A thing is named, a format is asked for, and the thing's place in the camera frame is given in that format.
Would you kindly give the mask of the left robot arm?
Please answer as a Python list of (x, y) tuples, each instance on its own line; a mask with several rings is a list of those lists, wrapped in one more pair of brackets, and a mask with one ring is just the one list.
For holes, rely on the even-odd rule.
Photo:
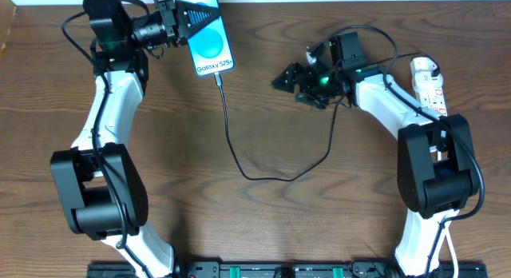
[(149, 222), (146, 188), (129, 156), (133, 119), (155, 49), (189, 46), (220, 18), (218, 0), (154, 0), (131, 17), (132, 0), (83, 0), (95, 37), (84, 52), (96, 93), (71, 147), (53, 153), (51, 173), (70, 230), (115, 248), (136, 277), (186, 277), (173, 246)]

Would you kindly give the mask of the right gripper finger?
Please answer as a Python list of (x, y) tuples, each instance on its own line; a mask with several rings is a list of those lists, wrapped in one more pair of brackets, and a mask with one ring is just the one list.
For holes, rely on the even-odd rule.
[(280, 91), (294, 91), (296, 78), (302, 72), (303, 67), (299, 63), (291, 63), (271, 82), (271, 87)]
[(295, 95), (295, 100), (316, 109), (325, 109), (330, 104), (329, 98), (317, 97), (309, 93), (298, 93)]

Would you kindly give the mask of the blue-screen Galaxy smartphone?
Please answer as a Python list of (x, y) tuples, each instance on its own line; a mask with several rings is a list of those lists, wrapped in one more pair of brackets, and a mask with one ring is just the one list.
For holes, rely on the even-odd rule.
[[(202, 6), (219, 7), (218, 0), (177, 0)], [(234, 67), (232, 52), (222, 16), (210, 22), (188, 39), (188, 48), (196, 74), (203, 77)]]

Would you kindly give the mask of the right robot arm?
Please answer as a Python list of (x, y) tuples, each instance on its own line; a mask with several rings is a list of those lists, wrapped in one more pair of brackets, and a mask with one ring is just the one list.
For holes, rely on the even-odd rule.
[(415, 54), (410, 63), (413, 92), (408, 93), (390, 75), (391, 60), (367, 61), (355, 32), (333, 36), (306, 55), (306, 65), (290, 64), (272, 87), (316, 109), (347, 99), (398, 143), (398, 191), (407, 214), (384, 276), (441, 276), (439, 252), (452, 241), (450, 225), (469, 218), (468, 199), (483, 198), (485, 190), (469, 124), (446, 112), (439, 65)]

